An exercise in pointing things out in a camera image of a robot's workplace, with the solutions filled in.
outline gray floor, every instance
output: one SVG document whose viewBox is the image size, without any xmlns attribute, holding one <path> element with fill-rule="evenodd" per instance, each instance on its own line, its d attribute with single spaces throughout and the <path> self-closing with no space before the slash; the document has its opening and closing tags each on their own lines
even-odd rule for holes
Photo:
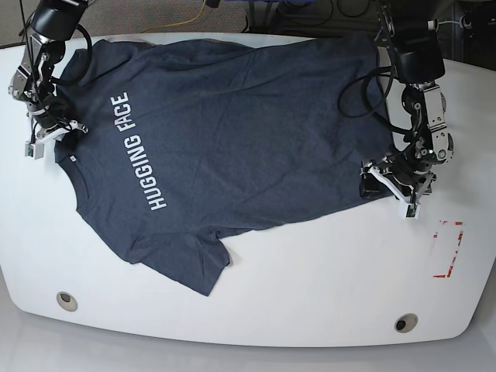
<svg viewBox="0 0 496 372">
<path fill-rule="evenodd" d="M 19 0 L 0 0 L 0 45 L 17 43 L 22 28 Z M 26 17 L 39 0 L 23 0 Z M 180 22 L 196 16 L 202 0 L 96 0 L 81 24 L 92 36 L 139 33 L 147 27 Z M 238 33 L 245 26 L 245 2 L 221 2 L 218 9 L 205 8 L 189 25 L 155 32 Z"/>
</svg>

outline round hole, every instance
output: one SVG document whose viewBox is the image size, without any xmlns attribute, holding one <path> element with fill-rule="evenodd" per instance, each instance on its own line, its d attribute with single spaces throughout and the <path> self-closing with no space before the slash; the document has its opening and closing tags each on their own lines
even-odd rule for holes
<svg viewBox="0 0 496 372">
<path fill-rule="evenodd" d="M 75 312 L 78 309 L 76 299 L 66 292 L 57 293 L 57 303 L 68 312 Z"/>
<path fill-rule="evenodd" d="M 394 329 L 396 332 L 408 333 L 415 328 L 418 322 L 419 318 L 415 314 L 403 315 L 394 323 Z"/>
</svg>

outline white table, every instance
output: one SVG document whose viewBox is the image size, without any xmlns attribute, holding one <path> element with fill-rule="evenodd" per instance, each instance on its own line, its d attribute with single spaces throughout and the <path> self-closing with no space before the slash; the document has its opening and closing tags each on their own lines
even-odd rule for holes
<svg viewBox="0 0 496 372">
<path fill-rule="evenodd" d="M 135 37 L 153 43 L 208 38 L 252 47 L 303 40 L 209 33 Z M 77 47 L 84 41 L 67 44 L 56 76 Z M 420 220 L 400 219 L 396 201 L 386 198 L 225 239 L 233 265 L 206 298 L 144 265 L 121 261 L 76 213 L 74 190 L 53 162 L 53 145 L 42 160 L 23 156 L 26 107 L 7 94 L 22 52 L 0 50 L 0 265 L 23 311 L 140 335 L 259 346 L 412 343 L 452 338 L 468 326 L 496 256 L 495 73 L 446 62 L 439 83 L 456 153 L 435 169 L 438 181 L 423 200 Z M 394 124 L 408 127 L 401 90 L 394 86 L 389 112 Z M 433 277 L 447 275 L 461 229 L 452 274 Z M 76 312 L 57 304 L 60 291 L 77 299 Z M 408 313 L 418 316 L 418 325 L 396 332 L 397 319 Z"/>
</svg>

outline dark blue t-shirt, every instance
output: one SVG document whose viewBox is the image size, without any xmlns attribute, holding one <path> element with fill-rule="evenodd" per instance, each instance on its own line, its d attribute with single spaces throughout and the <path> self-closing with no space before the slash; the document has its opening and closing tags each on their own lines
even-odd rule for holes
<svg viewBox="0 0 496 372">
<path fill-rule="evenodd" d="M 360 162 L 383 156 L 391 134 L 344 119 L 336 100 L 376 63 L 362 35 L 261 49 L 100 41 L 85 78 L 59 89 L 89 132 L 58 143 L 57 162 L 120 258 L 208 295 L 229 264 L 219 239 L 366 202 Z M 363 110 L 353 94 L 345 106 Z"/>
</svg>

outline t-shirt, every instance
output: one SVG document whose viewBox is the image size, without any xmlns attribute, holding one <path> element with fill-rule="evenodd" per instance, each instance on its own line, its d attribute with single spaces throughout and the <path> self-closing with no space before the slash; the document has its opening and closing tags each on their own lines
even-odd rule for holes
<svg viewBox="0 0 496 372">
<path fill-rule="evenodd" d="M 62 78 L 85 58 L 77 51 Z M 117 256 L 209 295 L 230 262 L 220 239 L 367 202 L 361 160 L 383 156 L 391 134 L 344 119 L 336 102 L 376 63 L 360 34 L 260 49 L 99 41 L 84 79 L 59 88 L 89 132 L 67 135 L 56 161 Z M 345 108 L 358 113 L 355 93 Z"/>
</svg>

